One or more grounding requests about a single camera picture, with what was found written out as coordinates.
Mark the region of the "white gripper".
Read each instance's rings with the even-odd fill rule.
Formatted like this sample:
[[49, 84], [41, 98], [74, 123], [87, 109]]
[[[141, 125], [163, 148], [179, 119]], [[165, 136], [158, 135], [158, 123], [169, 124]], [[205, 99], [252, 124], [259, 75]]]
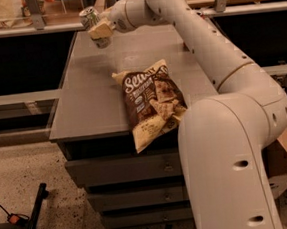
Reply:
[[127, 0], [119, 0], [109, 9], [108, 19], [105, 17], [88, 31], [88, 35], [93, 39], [111, 37], [113, 34], [112, 24], [115, 30], [127, 33], [133, 30], [133, 25], [129, 22], [126, 12]]

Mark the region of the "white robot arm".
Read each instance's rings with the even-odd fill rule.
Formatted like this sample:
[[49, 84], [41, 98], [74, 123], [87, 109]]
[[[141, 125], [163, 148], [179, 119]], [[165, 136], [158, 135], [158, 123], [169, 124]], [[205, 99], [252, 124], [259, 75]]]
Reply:
[[261, 151], [287, 126], [287, 95], [185, 0], [120, 0], [93, 39], [142, 25], [173, 25], [217, 93], [181, 120], [179, 154], [197, 229], [283, 229]]

